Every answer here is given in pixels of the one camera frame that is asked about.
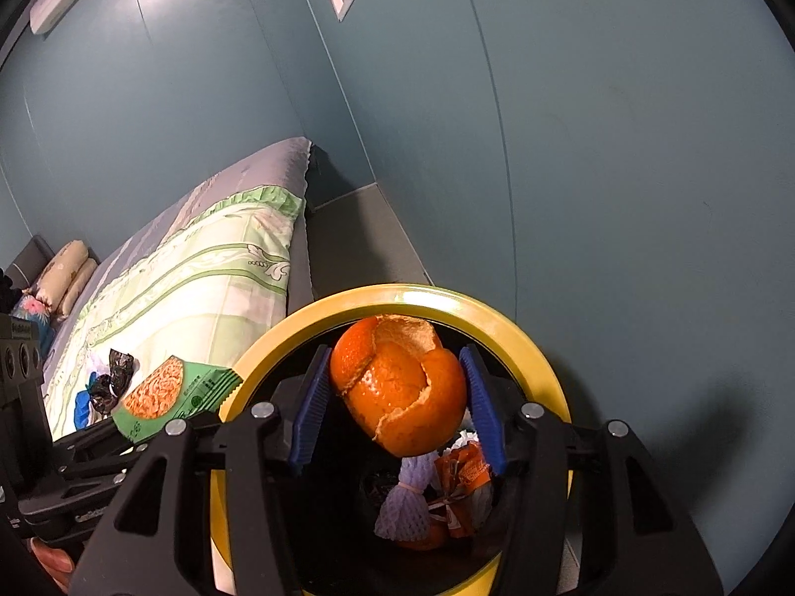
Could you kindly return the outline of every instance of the green food package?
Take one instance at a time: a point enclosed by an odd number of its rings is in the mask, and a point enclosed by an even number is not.
[[[160,432],[172,419],[216,411],[241,382],[229,368],[172,356],[119,402],[113,420],[135,444]]]

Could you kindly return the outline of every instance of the yellow bucket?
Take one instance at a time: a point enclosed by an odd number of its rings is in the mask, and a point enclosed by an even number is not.
[[[425,318],[466,334],[490,350],[528,399],[545,405],[564,421],[571,421],[566,399],[550,364],[514,322],[474,298],[417,284],[379,284],[342,292],[313,302],[279,322],[235,365],[243,382],[221,406],[221,419],[232,420],[240,414],[261,381],[303,343],[335,327],[375,314]],[[223,472],[214,472],[212,476],[210,518],[212,539],[231,567]],[[498,560],[494,558],[470,579],[445,593],[486,596]]]

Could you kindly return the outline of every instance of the mattress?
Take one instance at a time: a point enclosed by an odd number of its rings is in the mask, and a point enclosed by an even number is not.
[[[311,143],[305,138],[287,139],[245,157],[200,183],[104,260],[78,298],[69,318],[58,330],[45,362],[45,393],[77,316],[95,293],[100,292],[138,260],[150,255],[164,239],[184,227],[191,219],[236,192],[258,186],[281,186],[303,199],[306,193],[305,175],[310,148]],[[287,313],[291,314],[314,300],[304,215],[299,216],[296,221],[289,253]]]

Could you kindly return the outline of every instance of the bolt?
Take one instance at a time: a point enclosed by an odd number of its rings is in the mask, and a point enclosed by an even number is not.
[[[176,437],[177,435],[181,435],[185,430],[188,428],[188,424],[185,422],[184,419],[172,419],[165,425],[165,433],[166,435],[170,435],[172,437]]]
[[[630,433],[630,427],[623,421],[611,421],[607,424],[607,431],[614,437],[626,437]]]
[[[544,416],[544,406],[541,404],[524,404],[522,406],[522,416],[525,419],[540,419]]]
[[[262,401],[251,406],[251,415],[255,419],[268,419],[273,416],[273,412],[276,412],[276,408],[273,408],[273,404],[268,403],[268,401]]]

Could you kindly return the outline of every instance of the floor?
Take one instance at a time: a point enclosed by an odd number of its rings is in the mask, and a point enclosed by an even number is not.
[[[368,284],[428,277],[377,184],[355,190],[307,217],[316,298]]]

